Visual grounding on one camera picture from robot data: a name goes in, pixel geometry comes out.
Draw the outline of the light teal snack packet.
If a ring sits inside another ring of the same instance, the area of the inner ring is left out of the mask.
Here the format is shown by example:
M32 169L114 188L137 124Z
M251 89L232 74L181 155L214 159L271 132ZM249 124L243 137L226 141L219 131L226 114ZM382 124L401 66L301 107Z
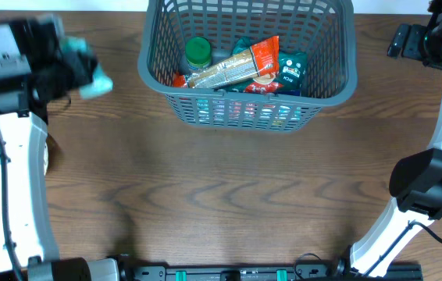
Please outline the light teal snack packet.
M97 98L112 91L112 79L105 74L85 39L64 37L60 47L62 57L76 74L76 89L82 99Z

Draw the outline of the Kleenex tissue multipack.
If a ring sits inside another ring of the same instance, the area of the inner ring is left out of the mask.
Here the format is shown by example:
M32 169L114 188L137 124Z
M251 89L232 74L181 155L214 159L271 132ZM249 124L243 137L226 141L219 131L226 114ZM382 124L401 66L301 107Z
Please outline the Kleenex tissue multipack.
M226 98L197 98L196 122L200 125L259 128L267 126L279 130L285 123L297 124L306 114L307 107L281 105L275 98L300 98L300 91L283 93L252 94L243 93L249 101Z

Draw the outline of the red spaghetti packet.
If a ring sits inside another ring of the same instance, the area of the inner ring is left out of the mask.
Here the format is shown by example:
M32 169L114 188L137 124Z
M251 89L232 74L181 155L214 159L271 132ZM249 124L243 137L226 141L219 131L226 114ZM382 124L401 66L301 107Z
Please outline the red spaghetti packet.
M174 87L216 89L279 69L279 37L273 36L202 71L175 76Z

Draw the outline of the green lid jar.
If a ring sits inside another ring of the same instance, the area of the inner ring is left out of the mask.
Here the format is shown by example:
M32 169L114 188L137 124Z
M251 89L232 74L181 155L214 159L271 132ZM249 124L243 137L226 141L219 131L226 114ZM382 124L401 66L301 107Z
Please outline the green lid jar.
M197 71L212 64L212 47L203 37L193 37L185 45L185 57L189 69Z

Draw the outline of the green coffee mix bag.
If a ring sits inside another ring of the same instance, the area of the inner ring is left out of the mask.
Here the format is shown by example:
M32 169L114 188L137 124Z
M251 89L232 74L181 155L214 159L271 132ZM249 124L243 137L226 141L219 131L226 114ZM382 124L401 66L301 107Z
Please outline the green coffee mix bag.
M225 91L252 94L299 96L305 78L308 55L305 52L279 52L279 70L224 87Z

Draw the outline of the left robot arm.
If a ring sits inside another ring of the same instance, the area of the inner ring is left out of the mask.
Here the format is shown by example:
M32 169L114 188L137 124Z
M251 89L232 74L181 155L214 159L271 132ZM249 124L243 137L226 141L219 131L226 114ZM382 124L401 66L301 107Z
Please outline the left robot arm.
M0 276L59 259L45 186L48 104L91 84L97 59L63 45L62 21L0 21Z

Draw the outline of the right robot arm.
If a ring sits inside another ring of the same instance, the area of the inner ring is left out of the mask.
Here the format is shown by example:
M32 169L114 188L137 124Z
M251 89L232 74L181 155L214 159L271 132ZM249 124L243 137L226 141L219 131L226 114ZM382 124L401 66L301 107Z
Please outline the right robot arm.
M402 24L388 56L442 70L442 0L431 1L427 25ZM442 99L435 131L425 151L401 159L390 176L391 198L367 234L337 262L336 274L382 278L391 262L421 230L442 219Z

